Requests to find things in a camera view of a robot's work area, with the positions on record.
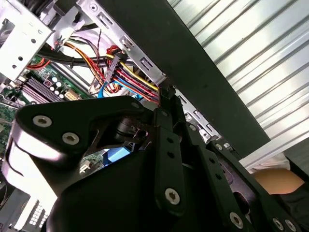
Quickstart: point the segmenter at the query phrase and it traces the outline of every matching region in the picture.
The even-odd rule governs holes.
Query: blue component
[[[113,163],[130,153],[131,152],[125,147],[112,148],[107,152],[107,159]]]
[[[135,94],[133,95],[133,98],[135,98],[136,100],[140,101],[143,99],[143,97],[140,94]]]
[[[104,98],[104,89],[109,83],[106,81],[100,91],[98,92],[98,98]]]

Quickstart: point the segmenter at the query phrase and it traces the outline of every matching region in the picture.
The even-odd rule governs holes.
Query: corrugated metal surface
[[[308,0],[169,0],[271,139],[309,132]]]

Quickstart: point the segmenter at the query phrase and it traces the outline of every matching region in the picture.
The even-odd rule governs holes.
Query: ram slot
[[[50,102],[61,102],[61,101],[63,101],[55,93],[53,93],[46,86],[44,86],[43,84],[41,84],[39,81],[37,81],[34,78],[30,78],[28,80],[28,82],[26,83],[26,85],[31,86],[33,89],[35,89],[41,95],[43,95],[46,98],[48,98],[50,100]]]
[[[33,89],[29,88],[28,86],[22,87],[22,92],[26,93],[30,97],[32,97],[37,103],[49,103],[45,97],[41,96],[39,93],[35,92]]]

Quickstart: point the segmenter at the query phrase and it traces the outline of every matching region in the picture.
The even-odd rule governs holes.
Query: silver screw
[[[180,202],[180,196],[178,195],[178,192],[172,188],[167,188],[165,190],[165,198],[173,205],[177,205]]]
[[[189,113],[184,113],[184,116],[185,116],[185,120],[187,121],[187,122],[189,122],[189,121],[191,121],[192,120],[192,117],[191,117],[191,115],[189,114]]]
[[[98,10],[98,6],[94,3],[92,3],[92,4],[90,4],[90,9],[95,12],[95,11]]]
[[[139,108],[139,107],[140,107],[140,106],[139,106],[137,103],[135,103],[135,102],[132,102],[131,105],[134,106],[135,108]]]
[[[296,227],[290,220],[286,219],[285,223],[288,225],[288,227],[291,229],[291,231],[296,232]]]
[[[280,222],[278,219],[276,219],[276,218],[274,217],[274,218],[272,219],[272,221],[274,222],[274,224],[276,225],[276,227],[277,227],[279,230],[281,230],[281,231],[284,230],[283,225],[281,224],[281,222]]]
[[[161,111],[161,113],[162,113],[165,117],[168,116],[168,114],[167,114],[165,111]]]
[[[47,116],[43,116],[43,115],[37,115],[33,118],[32,122],[34,123],[34,125],[38,126],[38,127],[49,127],[52,125],[52,120],[47,117]]]
[[[238,229],[243,228],[243,222],[242,222],[240,216],[238,216],[237,213],[231,212],[230,213],[230,220]]]
[[[71,132],[67,132],[65,134],[63,134],[62,136],[62,140],[69,145],[76,145],[79,143],[79,137],[77,136],[77,134],[71,133]]]
[[[221,146],[220,144],[216,144],[216,147],[217,147],[220,151],[223,150],[223,148],[222,148],[222,146]]]
[[[197,130],[197,128],[196,128],[195,126],[193,126],[192,124],[189,125],[189,128],[190,128],[191,130],[193,130],[193,131],[196,131],[196,130]]]

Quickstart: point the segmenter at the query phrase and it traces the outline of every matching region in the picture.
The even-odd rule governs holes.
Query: yellow wire
[[[86,54],[84,52],[82,52],[80,49],[78,49],[77,47],[75,47],[74,45],[70,44],[70,43],[65,43],[64,45],[74,49],[85,60],[85,62],[90,67],[90,70],[91,70],[92,74],[95,76],[96,80],[99,81],[99,83],[101,85],[103,85],[104,83],[101,81],[101,79],[98,76],[97,72],[92,68],[92,65],[88,61]]]
[[[110,55],[110,54],[106,54],[107,57],[114,59],[114,56]],[[144,84],[148,85],[150,88],[154,89],[155,91],[158,91],[158,87],[148,83],[147,81],[145,81],[143,78],[141,78],[140,76],[136,75],[134,72],[132,72],[131,69],[129,69],[129,67],[127,65],[125,65],[123,62],[120,62],[120,64],[124,67],[125,70],[127,70],[132,76],[134,76],[136,79],[140,80],[141,82],[143,82]]]

